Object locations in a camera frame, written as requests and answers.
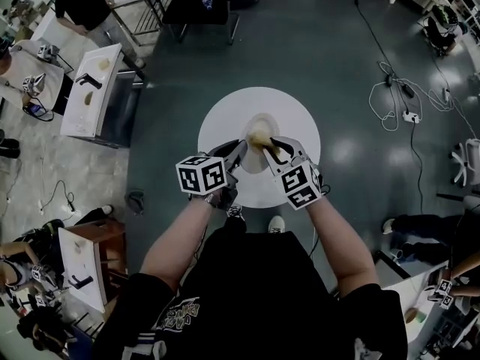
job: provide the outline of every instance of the gray floor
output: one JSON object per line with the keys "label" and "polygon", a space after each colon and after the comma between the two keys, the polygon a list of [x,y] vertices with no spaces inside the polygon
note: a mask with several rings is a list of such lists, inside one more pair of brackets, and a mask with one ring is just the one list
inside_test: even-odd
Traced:
{"label": "gray floor", "polygon": [[[12,242],[54,218],[64,219],[67,226],[74,225],[86,213],[105,204],[114,205],[115,216],[123,220],[128,149],[115,150],[60,136],[61,124],[59,115],[45,123],[5,104],[0,128],[7,137],[20,141],[21,154],[19,160],[0,157],[1,242]],[[41,214],[38,203],[47,203],[58,180],[64,180],[67,191],[75,196],[76,211],[70,213],[60,184],[53,201]],[[10,188],[7,204],[5,195]]]}
{"label": "gray floor", "polygon": [[[418,34],[417,10],[388,0],[360,0],[397,73],[439,93],[445,85]],[[419,163],[410,151],[409,124],[384,131],[368,107],[371,86],[384,78],[377,67],[380,51],[353,0],[260,0],[240,12],[233,46],[224,45],[221,31],[192,28],[182,45],[163,33],[147,66],[152,82],[141,97],[130,149],[127,187],[145,191],[145,214],[127,214],[128,260],[139,269],[152,242],[187,203],[180,192],[175,163],[196,152],[197,136],[206,113],[237,89],[266,86],[299,100],[311,113],[322,140],[321,171],[331,185],[328,198],[355,227],[369,248],[385,247],[381,223],[388,216],[419,213],[416,187]],[[471,95],[472,61],[464,49],[439,61],[454,96],[464,104],[477,128],[479,110]],[[391,101],[379,94],[380,112]],[[440,113],[424,104],[424,119],[415,129],[415,148],[424,163],[421,187],[424,212],[461,212],[454,202],[437,199],[437,191],[466,194],[449,184],[454,167],[447,155],[455,143],[471,134],[456,112]],[[305,211],[288,205],[277,209],[247,209],[251,232],[266,229],[280,211],[288,229],[310,250],[313,227]],[[223,223],[214,218],[209,231]],[[327,288],[335,285],[321,248],[315,264]]]}

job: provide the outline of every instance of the extension cord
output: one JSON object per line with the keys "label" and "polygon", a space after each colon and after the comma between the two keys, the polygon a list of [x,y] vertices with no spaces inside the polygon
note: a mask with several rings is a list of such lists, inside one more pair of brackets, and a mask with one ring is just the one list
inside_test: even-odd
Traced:
{"label": "extension cord", "polygon": [[415,123],[415,124],[418,124],[420,122],[420,118],[419,118],[419,115],[417,115],[416,113],[414,112],[408,112],[407,111],[403,111],[403,120],[407,123]]}

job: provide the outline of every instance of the black chair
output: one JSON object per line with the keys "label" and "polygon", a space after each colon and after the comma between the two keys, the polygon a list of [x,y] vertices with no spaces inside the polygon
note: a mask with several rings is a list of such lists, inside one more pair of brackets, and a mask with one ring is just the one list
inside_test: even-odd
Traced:
{"label": "black chair", "polygon": [[[169,26],[179,43],[183,41],[190,24],[215,24],[226,27],[228,43],[232,45],[239,20],[237,13],[230,12],[230,0],[212,0],[210,10],[202,0],[172,0],[163,15],[163,24]],[[182,25],[179,34],[176,34],[174,25]]]}

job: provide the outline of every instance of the white round table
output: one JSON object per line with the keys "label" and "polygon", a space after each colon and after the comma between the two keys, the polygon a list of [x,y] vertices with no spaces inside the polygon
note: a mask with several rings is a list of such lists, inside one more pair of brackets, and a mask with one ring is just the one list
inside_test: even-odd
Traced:
{"label": "white round table", "polygon": [[[198,150],[208,153],[221,144],[244,137],[249,121],[264,113],[277,122],[279,136],[298,140],[310,159],[318,164],[320,135],[311,114],[294,97],[266,87],[240,89],[216,103],[200,128]],[[238,179],[235,203],[270,208],[287,202],[275,186],[269,168],[251,174],[240,166],[233,175]]]}

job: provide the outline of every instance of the white sneaker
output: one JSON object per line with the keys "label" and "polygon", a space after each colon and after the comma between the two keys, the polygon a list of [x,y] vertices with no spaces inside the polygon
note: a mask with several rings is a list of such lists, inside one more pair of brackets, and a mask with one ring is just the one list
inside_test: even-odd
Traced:
{"label": "white sneaker", "polygon": [[268,233],[284,233],[285,220],[281,216],[274,216],[268,223]]}
{"label": "white sneaker", "polygon": [[101,208],[105,215],[110,215],[113,212],[113,207],[111,205],[104,205]]}
{"label": "white sneaker", "polygon": [[242,214],[242,206],[239,204],[233,203],[230,208],[228,208],[228,211],[226,211],[226,215],[229,218],[241,218],[243,221],[245,221]]}
{"label": "white sneaker", "polygon": [[140,58],[140,57],[139,57],[139,58],[135,61],[135,65],[136,65],[138,68],[142,69],[142,68],[144,68],[144,67],[146,66],[146,63],[145,63],[145,61],[143,60],[143,58]]}
{"label": "white sneaker", "polygon": [[382,229],[384,235],[388,235],[393,232],[392,224],[394,221],[395,219],[388,219],[385,223],[383,223]]}

